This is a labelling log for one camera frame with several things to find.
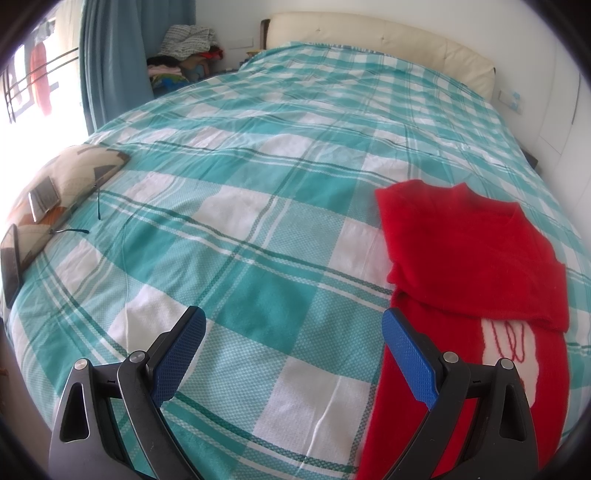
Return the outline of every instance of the wall outlet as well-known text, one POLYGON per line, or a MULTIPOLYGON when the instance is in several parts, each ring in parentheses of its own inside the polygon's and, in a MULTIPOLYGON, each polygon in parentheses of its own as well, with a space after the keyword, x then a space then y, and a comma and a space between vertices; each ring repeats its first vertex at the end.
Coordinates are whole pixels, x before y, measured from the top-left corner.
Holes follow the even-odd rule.
POLYGON ((240 40, 229 40, 226 42, 225 47, 228 50, 233 50, 234 48, 251 48, 254 44, 254 39, 250 38, 241 38, 240 40))
POLYGON ((521 113, 521 95, 517 92, 499 90, 499 101, 516 113, 521 113))

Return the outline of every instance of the curtain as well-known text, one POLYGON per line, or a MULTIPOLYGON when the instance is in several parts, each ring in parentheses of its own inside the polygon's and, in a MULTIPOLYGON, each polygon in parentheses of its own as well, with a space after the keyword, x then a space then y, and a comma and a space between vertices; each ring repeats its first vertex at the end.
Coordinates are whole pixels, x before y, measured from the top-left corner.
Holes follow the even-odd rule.
POLYGON ((80 90, 88 133, 154 98, 146 59, 171 25, 195 23, 195 0, 86 0, 80 90))

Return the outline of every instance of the phone screen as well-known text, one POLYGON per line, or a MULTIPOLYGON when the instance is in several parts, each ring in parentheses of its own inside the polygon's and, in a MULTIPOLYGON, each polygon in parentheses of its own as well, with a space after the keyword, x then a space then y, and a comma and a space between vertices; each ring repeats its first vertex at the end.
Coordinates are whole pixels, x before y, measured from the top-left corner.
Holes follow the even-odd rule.
POLYGON ((21 289, 21 266, 18 258, 17 226, 11 225, 0 243, 0 268, 6 307, 12 308, 21 289))
POLYGON ((60 197, 51 178, 45 177, 39 185, 29 192, 29 203, 35 223, 39 223, 49 210, 60 203, 60 197))

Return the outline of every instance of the headboard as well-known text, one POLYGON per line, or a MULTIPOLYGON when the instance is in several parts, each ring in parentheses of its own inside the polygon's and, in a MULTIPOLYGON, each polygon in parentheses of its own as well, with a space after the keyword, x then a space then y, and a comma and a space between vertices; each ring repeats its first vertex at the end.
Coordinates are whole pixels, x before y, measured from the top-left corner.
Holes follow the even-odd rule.
POLYGON ((495 84, 492 62, 453 40, 408 25, 329 12, 275 14, 261 22, 261 48, 288 41, 318 42, 387 53, 442 72, 490 100, 495 84))

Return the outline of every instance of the plaid bedspread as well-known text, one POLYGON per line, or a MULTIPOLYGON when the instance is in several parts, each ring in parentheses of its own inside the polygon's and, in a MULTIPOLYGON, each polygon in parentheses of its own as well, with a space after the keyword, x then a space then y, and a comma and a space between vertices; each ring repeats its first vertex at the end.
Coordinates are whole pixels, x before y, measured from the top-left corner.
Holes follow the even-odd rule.
MULTIPOLYGON (((48 424, 74 361, 147 349, 188 305, 207 333, 163 413, 206 479, 352 478, 391 264, 374 190, 466 182, 521 204, 567 264, 568 433, 591 394, 591 264, 501 117, 458 82, 290 44, 113 120, 131 155, 25 273, 6 329, 48 424)), ((125 441, 149 471, 128 420, 125 441)))

